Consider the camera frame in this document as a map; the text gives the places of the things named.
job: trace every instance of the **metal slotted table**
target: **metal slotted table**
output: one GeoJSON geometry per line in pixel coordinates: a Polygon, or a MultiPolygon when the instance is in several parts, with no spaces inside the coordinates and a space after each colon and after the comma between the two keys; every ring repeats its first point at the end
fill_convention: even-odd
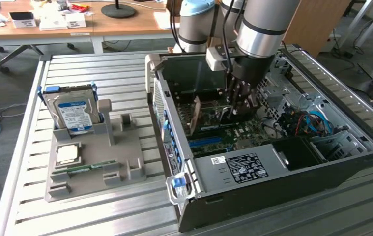
{"type": "MultiPolygon", "coordinates": [[[[373,167],[336,189],[192,232],[177,232],[145,99],[144,57],[152,53],[163,51],[53,56],[39,63],[1,196],[0,235],[373,235],[373,167]],[[36,87],[75,86],[92,80],[99,98],[112,100],[111,115],[132,113],[137,120],[148,179],[48,203],[43,197],[52,119],[36,87]]],[[[304,52],[293,55],[373,128],[370,106],[304,52]]],[[[313,89],[303,77],[295,79],[305,91],[313,89]]]]}

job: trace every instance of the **power supply label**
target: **power supply label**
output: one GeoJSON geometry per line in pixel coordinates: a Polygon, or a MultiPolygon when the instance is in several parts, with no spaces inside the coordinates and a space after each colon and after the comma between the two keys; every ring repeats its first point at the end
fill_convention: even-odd
{"type": "Polygon", "coordinates": [[[268,176],[256,153],[228,158],[225,161],[236,183],[244,183],[268,176]]]}

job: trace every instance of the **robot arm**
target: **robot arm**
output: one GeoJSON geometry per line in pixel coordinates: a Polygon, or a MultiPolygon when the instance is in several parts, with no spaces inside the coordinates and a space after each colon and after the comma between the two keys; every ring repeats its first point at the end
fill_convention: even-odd
{"type": "Polygon", "coordinates": [[[217,7],[213,0],[183,2],[179,41],[187,52],[203,52],[208,37],[221,37],[224,16],[231,5],[225,19],[228,41],[236,39],[233,26],[236,22],[241,22],[235,44],[235,51],[239,53],[232,56],[232,63],[225,63],[227,52],[221,50],[221,46],[207,49],[207,61],[212,70],[227,71],[225,98],[232,104],[231,114],[243,114],[259,106],[255,88],[265,78],[299,3],[300,0],[224,0],[217,7]],[[236,21],[243,4],[244,16],[236,21]]]}
{"type": "MultiPolygon", "coordinates": [[[[209,37],[221,38],[223,20],[232,0],[223,0],[220,5],[215,0],[184,0],[180,10],[180,29],[179,42],[185,52],[204,52],[209,37]]],[[[233,25],[245,0],[233,0],[233,7],[225,22],[227,40],[233,41],[237,35],[233,32],[233,25]]],[[[237,28],[241,22],[241,16],[237,21],[237,28]]],[[[179,45],[175,46],[175,52],[180,53],[179,45]]]]}

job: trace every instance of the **sticker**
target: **sticker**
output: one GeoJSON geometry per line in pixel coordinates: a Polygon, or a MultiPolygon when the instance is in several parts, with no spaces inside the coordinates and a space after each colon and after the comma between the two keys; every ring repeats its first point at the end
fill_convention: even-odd
{"type": "Polygon", "coordinates": [[[89,36],[89,33],[71,33],[71,36],[89,36]]]}
{"type": "Polygon", "coordinates": [[[225,157],[224,157],[224,156],[213,157],[213,158],[211,159],[211,161],[212,161],[212,164],[213,164],[213,165],[225,163],[225,157]]]}
{"type": "Polygon", "coordinates": [[[268,176],[256,153],[228,158],[227,165],[231,169],[236,183],[244,183],[268,176]]]}
{"type": "Polygon", "coordinates": [[[87,103],[69,102],[57,105],[67,128],[72,131],[83,131],[92,128],[92,120],[85,112],[87,103]]]}

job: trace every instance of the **red cable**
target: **red cable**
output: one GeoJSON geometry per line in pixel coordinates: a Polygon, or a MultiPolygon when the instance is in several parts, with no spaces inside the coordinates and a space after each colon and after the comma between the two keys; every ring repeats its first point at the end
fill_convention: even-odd
{"type": "Polygon", "coordinates": [[[301,122],[301,118],[305,116],[305,114],[303,114],[299,118],[299,123],[297,123],[297,128],[296,128],[296,134],[295,136],[297,135],[297,132],[299,132],[299,127],[300,127],[300,122],[301,122]]]}

